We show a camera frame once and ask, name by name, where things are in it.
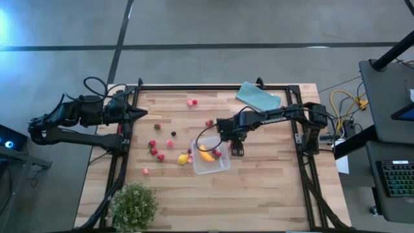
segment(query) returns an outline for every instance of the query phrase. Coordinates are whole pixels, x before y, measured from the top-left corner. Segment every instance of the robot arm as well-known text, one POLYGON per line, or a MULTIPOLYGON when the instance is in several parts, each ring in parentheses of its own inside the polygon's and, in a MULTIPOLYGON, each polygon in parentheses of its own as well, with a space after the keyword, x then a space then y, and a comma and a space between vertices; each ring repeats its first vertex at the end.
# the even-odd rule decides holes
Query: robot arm
POLYGON ((327 126, 326 116, 325 106, 314 103, 292 104, 265 112, 242 111, 229 119, 217 119, 217 132, 222 141, 232 141, 232 155, 241 157, 244 155, 243 141, 247 132, 265 124, 295 120, 309 129, 303 136, 302 150, 316 155, 319 150, 319 132, 327 126), (309 112, 309 119, 306 118, 305 111, 309 112))
POLYGON ((128 104, 128 93, 128 90, 125 93, 118 91, 106 106, 99 96, 80 96, 74 101, 60 103, 48 115, 33 118, 29 122, 28 132, 33 142, 40 145, 69 142, 100 146, 105 150, 120 150, 122 139, 131 138, 129 126, 147 114, 146 110, 128 104), (83 127, 118 123, 122 135, 87 135, 58 127, 71 127, 78 123, 83 127))

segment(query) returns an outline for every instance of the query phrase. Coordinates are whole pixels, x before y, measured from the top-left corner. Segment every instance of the wooden table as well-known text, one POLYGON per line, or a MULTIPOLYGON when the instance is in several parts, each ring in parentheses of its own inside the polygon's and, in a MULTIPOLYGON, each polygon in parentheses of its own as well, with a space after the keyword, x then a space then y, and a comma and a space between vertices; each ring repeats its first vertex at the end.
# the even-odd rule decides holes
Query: wooden table
MULTIPOLYGON (((304 103, 320 102, 315 84, 300 84, 300 89, 304 103)), ((140 91, 138 107, 147 109, 148 115, 135 122, 125 181, 157 191, 159 211, 149 230, 309 229, 290 122, 249 132, 245 156, 232 157, 228 171, 197 175, 192 164, 177 165, 178 156, 187 151, 208 119, 231 117, 245 106, 235 99, 236 92, 140 91), (197 99, 198 104, 188 107, 189 98, 197 99), (155 123, 161 124, 160 131, 153 129, 155 123), (176 137, 171 136, 172 131, 177 132, 176 137), (167 149, 168 139, 173 140, 173 149, 167 149), (163 163, 147 154, 150 140, 156 140, 159 153, 166 156, 163 163), (148 176, 142 175, 142 168, 149 168, 148 176)), ((287 105, 284 91, 269 92, 287 105)), ((116 125, 98 127, 99 134, 114 132, 116 125)), ((217 132, 211 129, 205 135, 217 132)), ((103 149, 93 148, 91 159, 103 153, 103 149)), ((75 227, 86 222, 103 199, 110 161, 111 156, 106 156, 89 166, 75 227)), ((351 225, 333 154, 321 151, 316 165, 325 200, 351 225)), ((316 202, 312 204, 318 216, 316 202)))

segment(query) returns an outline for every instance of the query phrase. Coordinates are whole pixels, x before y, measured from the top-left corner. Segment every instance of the rgb keyboard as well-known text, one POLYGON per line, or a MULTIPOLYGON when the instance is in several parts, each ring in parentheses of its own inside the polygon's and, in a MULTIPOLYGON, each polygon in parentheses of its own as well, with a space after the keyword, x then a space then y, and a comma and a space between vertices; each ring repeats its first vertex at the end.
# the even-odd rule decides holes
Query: rgb keyboard
POLYGON ((414 161, 378 161, 390 197, 414 197, 414 161))

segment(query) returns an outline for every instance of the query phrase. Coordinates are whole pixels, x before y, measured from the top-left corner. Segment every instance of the blue towel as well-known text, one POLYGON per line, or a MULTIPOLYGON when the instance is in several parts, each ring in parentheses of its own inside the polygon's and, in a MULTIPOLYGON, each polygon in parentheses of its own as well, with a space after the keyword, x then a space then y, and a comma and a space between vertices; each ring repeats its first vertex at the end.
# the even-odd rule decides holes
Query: blue towel
POLYGON ((235 97, 259 111, 268 111, 280 107, 280 97, 266 93, 249 82, 242 84, 235 97))

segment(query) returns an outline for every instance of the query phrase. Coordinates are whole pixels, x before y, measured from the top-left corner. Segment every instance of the clear plastic bin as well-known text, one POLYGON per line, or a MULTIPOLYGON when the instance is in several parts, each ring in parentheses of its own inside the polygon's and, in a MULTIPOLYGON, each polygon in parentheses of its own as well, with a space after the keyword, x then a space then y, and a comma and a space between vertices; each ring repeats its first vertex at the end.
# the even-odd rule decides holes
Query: clear plastic bin
MULTIPOLYGON (((220 137, 206 137, 199 139, 199 146, 204 145, 206 149, 211 149, 220 142, 220 137)), ((227 150, 227 142, 222 142, 219 147, 216 148, 218 152, 221 152, 220 159, 213 162, 204 161, 200 156, 200 151, 195 145, 195 140, 191 142, 191 152, 193 153, 193 167, 194 172, 199 175, 225 171, 230 168, 230 157, 227 150)))

